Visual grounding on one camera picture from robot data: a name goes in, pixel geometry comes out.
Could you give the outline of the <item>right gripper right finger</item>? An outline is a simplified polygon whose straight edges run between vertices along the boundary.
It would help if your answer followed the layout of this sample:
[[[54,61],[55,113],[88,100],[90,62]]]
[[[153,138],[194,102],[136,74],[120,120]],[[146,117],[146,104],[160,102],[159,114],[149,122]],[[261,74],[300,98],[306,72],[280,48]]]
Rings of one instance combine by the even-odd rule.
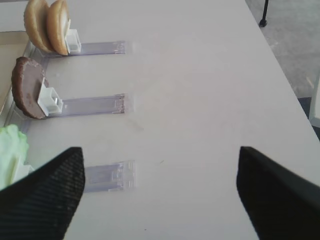
[[[320,188],[253,147],[239,151],[236,188],[261,240],[318,240]]]

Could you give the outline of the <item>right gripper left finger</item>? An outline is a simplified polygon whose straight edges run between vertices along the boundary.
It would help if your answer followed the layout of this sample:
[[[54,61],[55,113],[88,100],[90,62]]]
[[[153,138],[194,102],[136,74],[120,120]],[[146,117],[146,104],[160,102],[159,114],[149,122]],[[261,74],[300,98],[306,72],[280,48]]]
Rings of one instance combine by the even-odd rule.
[[[70,147],[0,192],[2,240],[62,240],[86,183],[81,147]]]

